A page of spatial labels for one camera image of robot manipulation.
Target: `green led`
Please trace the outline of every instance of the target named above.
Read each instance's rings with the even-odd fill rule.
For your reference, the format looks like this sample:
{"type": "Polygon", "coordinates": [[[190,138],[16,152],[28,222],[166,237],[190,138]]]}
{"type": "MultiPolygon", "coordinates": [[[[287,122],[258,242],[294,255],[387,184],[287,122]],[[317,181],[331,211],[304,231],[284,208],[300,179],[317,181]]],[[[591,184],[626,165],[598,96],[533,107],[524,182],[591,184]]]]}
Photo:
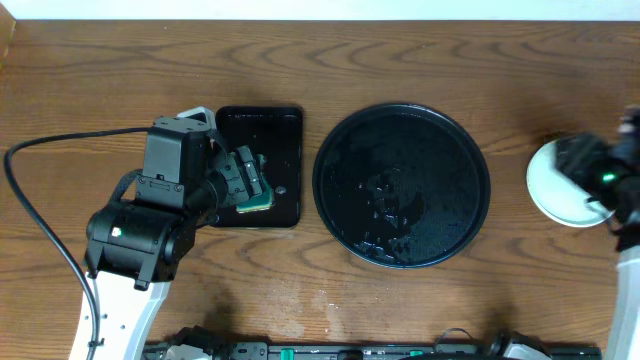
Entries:
{"type": "Polygon", "coordinates": [[[610,182],[610,181],[613,181],[615,178],[616,178],[616,175],[612,173],[602,175],[603,182],[610,182]]]}

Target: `white wall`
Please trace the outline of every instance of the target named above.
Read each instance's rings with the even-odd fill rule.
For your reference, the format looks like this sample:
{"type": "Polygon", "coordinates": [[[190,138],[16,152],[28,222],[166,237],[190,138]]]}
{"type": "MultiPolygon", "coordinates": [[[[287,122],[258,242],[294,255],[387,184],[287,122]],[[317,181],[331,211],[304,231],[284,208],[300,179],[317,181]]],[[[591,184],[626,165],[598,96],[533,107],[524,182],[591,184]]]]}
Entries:
{"type": "Polygon", "coordinates": [[[640,0],[0,0],[16,19],[640,20],[640,0]]]}

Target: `wood grain surface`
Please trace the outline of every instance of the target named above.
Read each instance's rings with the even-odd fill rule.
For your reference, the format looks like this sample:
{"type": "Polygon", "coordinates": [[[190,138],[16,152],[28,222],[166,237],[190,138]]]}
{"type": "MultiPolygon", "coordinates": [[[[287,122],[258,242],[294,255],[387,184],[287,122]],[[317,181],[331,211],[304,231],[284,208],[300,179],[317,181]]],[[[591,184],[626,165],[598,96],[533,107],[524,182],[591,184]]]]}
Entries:
{"type": "MultiPolygon", "coordinates": [[[[497,326],[606,347],[615,241],[531,202],[526,165],[545,136],[615,138],[640,101],[640,25],[536,22],[18,23],[0,73],[0,149],[34,137],[149,126],[197,105],[304,108],[303,210],[294,229],[197,235],[150,334],[183,326],[275,342],[433,342],[497,326]],[[481,147],[489,216],[459,255],[392,270],[351,255],[318,216],[311,173],[328,132],[389,101],[432,106],[481,147]]],[[[15,158],[20,184],[80,259],[85,226],[144,135],[67,141],[15,158]]],[[[0,178],[0,357],[65,358],[81,289],[0,178]]]]}

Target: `black round tray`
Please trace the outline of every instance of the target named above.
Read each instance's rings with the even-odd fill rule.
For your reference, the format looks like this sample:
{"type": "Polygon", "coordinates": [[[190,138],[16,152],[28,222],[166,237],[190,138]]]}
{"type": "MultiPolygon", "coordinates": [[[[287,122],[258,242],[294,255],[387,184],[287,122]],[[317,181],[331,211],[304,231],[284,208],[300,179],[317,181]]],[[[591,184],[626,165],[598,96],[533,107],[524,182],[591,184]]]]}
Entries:
{"type": "Polygon", "coordinates": [[[331,234],[361,258],[395,268],[431,266],[459,252],[482,226],[490,192],[469,134],[412,104],[349,116],[313,169],[316,207],[331,234]]]}

